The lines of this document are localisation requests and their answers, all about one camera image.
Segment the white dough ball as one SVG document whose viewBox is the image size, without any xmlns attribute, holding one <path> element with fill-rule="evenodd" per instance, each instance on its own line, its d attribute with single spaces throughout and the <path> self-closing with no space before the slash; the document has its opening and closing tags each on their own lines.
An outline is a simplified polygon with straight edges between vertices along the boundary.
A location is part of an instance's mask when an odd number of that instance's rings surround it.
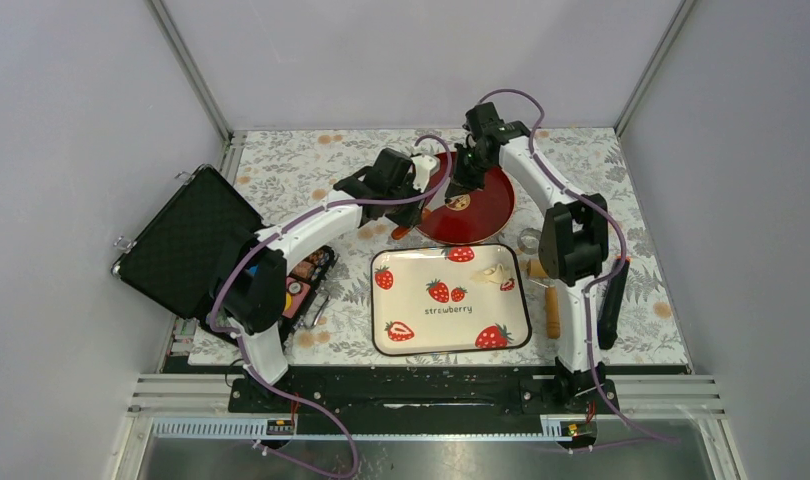
<svg viewBox="0 0 810 480">
<path fill-rule="evenodd" d="M 513 279 L 513 273 L 501 263 L 490 266 L 484 270 L 475 271 L 470 276 L 470 280 L 476 284 L 495 284 L 499 286 Z"/>
</svg>

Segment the metal ring cutter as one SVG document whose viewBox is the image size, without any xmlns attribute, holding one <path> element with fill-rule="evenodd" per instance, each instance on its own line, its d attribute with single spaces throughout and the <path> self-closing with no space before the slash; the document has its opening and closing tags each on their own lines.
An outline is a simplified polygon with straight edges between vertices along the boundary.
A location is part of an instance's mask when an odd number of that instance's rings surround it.
<svg viewBox="0 0 810 480">
<path fill-rule="evenodd" d="M 540 239 L 540 230 L 524 228 L 517 236 L 517 248 L 525 255 L 535 255 L 539 251 Z"/>
</svg>

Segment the scraper with wooden handle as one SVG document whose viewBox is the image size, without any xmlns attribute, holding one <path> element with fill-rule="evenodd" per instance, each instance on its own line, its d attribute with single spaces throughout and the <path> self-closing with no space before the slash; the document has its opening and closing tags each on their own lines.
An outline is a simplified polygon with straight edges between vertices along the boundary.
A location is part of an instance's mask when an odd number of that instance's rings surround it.
<svg viewBox="0 0 810 480">
<path fill-rule="evenodd" d="M 434 199 L 420 200 L 418 202 L 394 207 L 386 214 L 386 218 L 395 225 L 390 233 L 390 237 L 393 240 L 403 239 L 409 232 L 421 225 L 434 210 L 444 205 L 445 203 L 442 199 Z"/>
</svg>

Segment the wooden dough roller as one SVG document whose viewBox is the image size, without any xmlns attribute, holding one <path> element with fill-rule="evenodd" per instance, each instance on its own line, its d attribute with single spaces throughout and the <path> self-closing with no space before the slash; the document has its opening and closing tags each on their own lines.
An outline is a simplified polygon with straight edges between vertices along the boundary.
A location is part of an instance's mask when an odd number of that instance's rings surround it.
<svg viewBox="0 0 810 480">
<path fill-rule="evenodd" d="M 526 272 L 532 282 L 544 288 L 546 334 L 549 339 L 557 340 L 561 336 L 558 289 L 537 259 L 532 258 L 527 261 Z"/>
</svg>

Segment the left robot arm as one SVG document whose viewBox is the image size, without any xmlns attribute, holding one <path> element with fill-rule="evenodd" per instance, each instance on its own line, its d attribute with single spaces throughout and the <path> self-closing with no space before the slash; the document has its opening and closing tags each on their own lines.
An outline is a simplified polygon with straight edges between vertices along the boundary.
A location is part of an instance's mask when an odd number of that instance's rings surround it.
<svg viewBox="0 0 810 480">
<path fill-rule="evenodd" d="M 327 242 L 381 217 L 400 226 L 418 224 L 426 200 L 437 191 L 429 183 L 439 167 L 434 155 L 385 148 L 374 164 L 336 182 L 318 204 L 254 232 L 255 245 L 227 255 L 207 321 L 237 341 L 244 367 L 256 379 L 253 398 L 263 408 L 280 410 L 291 397 L 278 326 L 289 273 Z"/>
</svg>

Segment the red round lacquer tray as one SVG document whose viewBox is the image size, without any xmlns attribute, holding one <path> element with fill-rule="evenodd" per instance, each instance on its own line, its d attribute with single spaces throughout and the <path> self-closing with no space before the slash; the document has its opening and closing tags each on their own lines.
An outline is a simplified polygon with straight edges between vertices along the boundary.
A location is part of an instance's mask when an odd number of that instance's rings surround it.
<svg viewBox="0 0 810 480">
<path fill-rule="evenodd" d="M 444 201 L 445 190 L 446 187 L 442 187 L 436 199 Z M 444 205 L 434 210 L 416 231 L 447 245 L 480 243 L 501 232 L 516 206 L 514 188 L 505 172 L 493 168 L 486 173 L 484 189 L 469 195 L 471 204 L 466 210 L 452 211 Z"/>
</svg>

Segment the strawberry print tray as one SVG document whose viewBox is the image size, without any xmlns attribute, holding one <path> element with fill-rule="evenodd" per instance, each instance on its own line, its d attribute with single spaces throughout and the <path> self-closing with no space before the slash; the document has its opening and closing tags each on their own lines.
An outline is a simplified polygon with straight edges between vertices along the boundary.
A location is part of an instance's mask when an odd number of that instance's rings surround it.
<svg viewBox="0 0 810 480">
<path fill-rule="evenodd" d="M 513 280 L 470 280 L 498 263 Z M 372 341 L 385 356 L 517 349 L 531 339 L 519 262 L 505 245 L 388 250 L 370 269 Z"/>
</svg>

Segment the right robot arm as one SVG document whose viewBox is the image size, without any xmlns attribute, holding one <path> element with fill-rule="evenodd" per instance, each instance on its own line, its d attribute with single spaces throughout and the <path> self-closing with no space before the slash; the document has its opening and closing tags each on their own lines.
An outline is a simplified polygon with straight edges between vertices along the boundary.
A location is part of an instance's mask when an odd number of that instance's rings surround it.
<svg viewBox="0 0 810 480">
<path fill-rule="evenodd" d="M 596 293 L 591 284 L 610 253 L 607 203 L 599 194 L 578 193 L 541 152 L 532 131 L 520 121 L 501 119 L 493 103 L 467 111 L 464 129 L 445 198 L 483 189 L 486 173 L 500 168 L 543 214 L 538 258 L 555 283 L 561 322 L 552 395 L 564 410 L 578 412 L 593 400 L 602 378 L 592 343 Z"/>
</svg>

